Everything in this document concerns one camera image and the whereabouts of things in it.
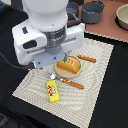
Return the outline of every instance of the black cable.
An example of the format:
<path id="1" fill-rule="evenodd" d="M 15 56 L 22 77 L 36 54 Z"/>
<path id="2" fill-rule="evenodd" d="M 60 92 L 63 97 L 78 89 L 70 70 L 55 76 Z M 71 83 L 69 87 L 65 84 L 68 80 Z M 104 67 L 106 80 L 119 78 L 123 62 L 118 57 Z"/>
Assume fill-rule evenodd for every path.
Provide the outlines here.
<path id="1" fill-rule="evenodd" d="M 11 64 L 11 63 L 5 58 L 5 56 L 4 56 L 1 52 L 0 52 L 0 55 L 1 55 L 2 58 L 3 58 L 10 66 L 12 66 L 13 68 L 25 70 L 24 67 L 18 67 L 18 66 L 15 66 L 15 65 Z"/>

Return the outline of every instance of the beige placemat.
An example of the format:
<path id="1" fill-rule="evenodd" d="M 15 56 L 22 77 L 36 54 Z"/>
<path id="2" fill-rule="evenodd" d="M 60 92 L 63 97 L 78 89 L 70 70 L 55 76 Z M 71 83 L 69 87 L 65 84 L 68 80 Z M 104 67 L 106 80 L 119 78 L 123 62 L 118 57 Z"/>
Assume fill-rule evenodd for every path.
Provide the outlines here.
<path id="1" fill-rule="evenodd" d="M 69 55 L 76 56 L 80 54 L 95 58 L 97 62 L 91 63 L 81 60 L 82 73 L 72 81 L 84 85 L 85 88 L 83 90 L 56 81 L 60 102 L 50 103 L 46 86 L 46 82 L 49 79 L 42 75 L 43 71 L 55 73 L 54 65 L 46 66 L 42 71 L 31 70 L 15 90 L 13 96 L 46 110 L 80 128 L 87 128 L 112 49 L 113 46 L 110 44 L 85 38 L 85 43 L 81 48 L 69 53 Z"/>

